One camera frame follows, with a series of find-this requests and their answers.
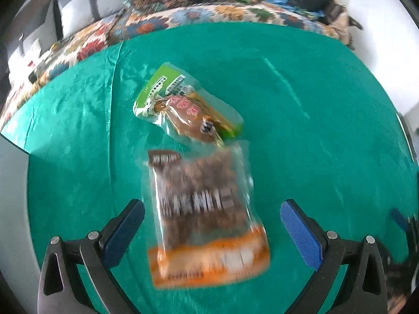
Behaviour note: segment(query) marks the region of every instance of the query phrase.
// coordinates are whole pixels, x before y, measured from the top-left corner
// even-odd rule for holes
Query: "orange label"
[[[261,274],[270,262],[266,233],[261,226],[252,227],[241,237],[170,251],[154,247],[147,254],[157,288],[233,283]]]

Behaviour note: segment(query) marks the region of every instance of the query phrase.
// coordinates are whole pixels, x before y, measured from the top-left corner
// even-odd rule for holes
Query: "food in package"
[[[134,114],[186,142],[221,145],[241,131],[242,118],[231,106],[200,87],[199,82],[170,63],[163,64],[138,95]]]
[[[242,145],[183,159],[149,151],[157,244],[148,251],[157,288],[237,282],[269,266],[263,225],[250,209]]]

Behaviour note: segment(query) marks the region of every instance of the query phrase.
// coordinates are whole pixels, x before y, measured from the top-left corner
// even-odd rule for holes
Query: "teal tablecloth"
[[[155,290],[146,260],[154,233],[146,199],[145,222],[113,271],[143,314],[284,312],[313,271],[279,219],[286,198],[324,229],[347,239],[372,235],[403,258],[406,240],[388,213],[392,207],[405,215],[418,211],[416,165],[380,84],[333,39],[275,25],[223,23],[115,45],[64,72],[12,117],[3,134],[31,154],[29,217],[40,263],[51,236],[84,237],[141,197],[139,165],[147,149],[184,149],[132,111],[141,87],[166,61],[242,114],[253,204],[272,265],[240,284]]]

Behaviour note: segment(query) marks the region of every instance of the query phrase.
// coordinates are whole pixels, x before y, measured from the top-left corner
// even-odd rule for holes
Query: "screw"
[[[98,232],[89,232],[87,237],[91,240],[94,240],[94,239],[97,239],[99,237],[99,233]]]
[[[51,238],[51,244],[56,244],[59,241],[59,237],[58,236],[54,236],[53,238]]]
[[[372,237],[372,236],[367,236],[367,237],[366,237],[366,240],[367,240],[367,242],[368,242],[369,244],[373,244],[373,243],[375,243],[375,242],[376,242],[376,239],[375,239],[374,237]]]
[[[333,231],[329,231],[329,232],[327,232],[327,237],[330,238],[330,239],[337,239],[338,234],[333,232]]]

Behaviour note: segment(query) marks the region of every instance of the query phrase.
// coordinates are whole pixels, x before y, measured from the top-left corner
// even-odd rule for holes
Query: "green label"
[[[135,100],[135,115],[143,117],[154,115],[152,107],[156,98],[173,94],[184,95],[193,91],[192,86],[184,83],[185,78],[185,74],[175,66],[170,63],[162,64]]]

